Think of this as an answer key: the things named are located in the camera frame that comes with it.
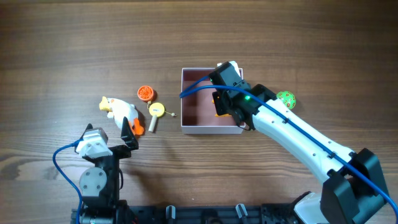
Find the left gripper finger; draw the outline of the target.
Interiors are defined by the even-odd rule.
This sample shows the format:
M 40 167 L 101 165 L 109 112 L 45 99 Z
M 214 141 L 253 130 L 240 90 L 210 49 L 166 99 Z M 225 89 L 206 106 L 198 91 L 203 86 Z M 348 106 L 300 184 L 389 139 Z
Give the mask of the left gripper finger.
M 93 128 L 93 125 L 92 125 L 91 123 L 88 123 L 87 127 L 85 128 L 83 134 L 81 135 L 81 137 L 80 137 L 80 139 L 79 139 L 78 141 L 82 141 L 85 132 L 86 132 L 87 130 L 89 130 L 89 129 L 92 129 L 92 128 Z
M 139 143 L 137 139 L 135 138 L 129 121 L 126 117 L 123 118 L 123 125 L 121 129 L 121 139 L 124 141 L 125 145 L 130 149 L 130 150 L 136 150 L 139 148 Z

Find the orange dinosaur toy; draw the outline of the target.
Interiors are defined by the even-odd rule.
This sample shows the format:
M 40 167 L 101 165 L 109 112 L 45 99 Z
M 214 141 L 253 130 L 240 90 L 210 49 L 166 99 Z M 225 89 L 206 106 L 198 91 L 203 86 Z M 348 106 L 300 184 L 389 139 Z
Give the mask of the orange dinosaur toy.
M 222 115 L 218 115 L 217 113 L 215 114 L 215 117 L 231 117 L 231 115 L 230 114 L 222 114 Z

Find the white duck toy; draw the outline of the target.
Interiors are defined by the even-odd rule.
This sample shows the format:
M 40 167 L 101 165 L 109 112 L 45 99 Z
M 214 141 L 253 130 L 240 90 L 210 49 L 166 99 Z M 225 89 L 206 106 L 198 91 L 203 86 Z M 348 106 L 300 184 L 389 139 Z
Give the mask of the white duck toy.
M 102 97 L 99 103 L 99 109 L 106 111 L 109 119 L 114 119 L 116 126 L 119 129 L 123 127 L 123 119 L 127 118 L 130 130 L 136 136 L 144 134 L 144 127 L 140 124 L 139 113 L 133 104 L 126 103 L 117 98 Z

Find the yellow rattle drum toy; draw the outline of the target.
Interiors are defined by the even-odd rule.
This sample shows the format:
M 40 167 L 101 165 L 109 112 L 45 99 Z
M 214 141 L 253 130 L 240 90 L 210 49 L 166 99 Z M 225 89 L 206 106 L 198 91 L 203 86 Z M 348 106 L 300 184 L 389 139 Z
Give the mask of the yellow rattle drum toy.
M 169 113 L 165 110 L 165 106 L 162 103 L 153 103 L 151 101 L 147 102 L 147 108 L 150 115 L 152 116 L 148 131 L 153 133 L 157 124 L 157 120 L 162 117 L 165 113 L 176 117 L 175 113 Z

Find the orange round slice toy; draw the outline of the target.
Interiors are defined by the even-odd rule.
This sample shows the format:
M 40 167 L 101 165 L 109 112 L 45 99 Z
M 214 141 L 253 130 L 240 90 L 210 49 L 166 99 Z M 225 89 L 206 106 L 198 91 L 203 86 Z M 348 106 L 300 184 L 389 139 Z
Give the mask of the orange round slice toy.
M 137 91 L 137 96 L 144 102 L 152 101 L 155 96 L 155 91 L 151 86 L 141 86 Z

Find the green patterned ball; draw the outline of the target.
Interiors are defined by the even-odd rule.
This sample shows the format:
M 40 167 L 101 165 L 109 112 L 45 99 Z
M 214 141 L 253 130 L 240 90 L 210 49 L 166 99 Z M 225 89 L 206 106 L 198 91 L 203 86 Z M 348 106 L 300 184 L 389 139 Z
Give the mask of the green patterned ball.
M 290 92 L 290 91 L 280 91 L 278 92 L 278 94 L 276 94 L 276 96 L 278 97 L 278 99 L 280 99 L 284 105 L 288 108 L 288 109 L 293 109 L 296 105 L 296 97 L 295 95 Z

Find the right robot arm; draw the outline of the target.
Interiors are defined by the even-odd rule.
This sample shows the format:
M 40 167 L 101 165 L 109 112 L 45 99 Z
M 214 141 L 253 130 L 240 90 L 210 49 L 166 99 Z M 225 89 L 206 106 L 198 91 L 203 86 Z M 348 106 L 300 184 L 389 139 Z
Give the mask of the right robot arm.
M 216 112 L 269 136 L 316 177 L 318 194 L 308 193 L 293 206 L 302 223 L 366 223 L 385 204 L 388 194 L 378 157 L 369 149 L 359 153 L 318 132 L 285 106 L 263 85 L 241 78 L 235 62 L 225 62 L 209 74 Z

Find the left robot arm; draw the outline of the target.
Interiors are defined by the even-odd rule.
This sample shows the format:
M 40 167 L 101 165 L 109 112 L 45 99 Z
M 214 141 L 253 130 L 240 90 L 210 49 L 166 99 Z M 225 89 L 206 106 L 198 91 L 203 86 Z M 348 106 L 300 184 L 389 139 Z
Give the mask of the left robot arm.
M 109 147 L 102 128 L 89 124 L 75 146 L 75 152 L 94 164 L 80 176 L 81 205 L 72 211 L 70 223 L 117 224 L 137 223 L 137 217 L 126 200 L 119 198 L 123 187 L 123 172 L 119 161 L 131 157 L 139 148 L 126 117 L 122 120 L 122 145 Z

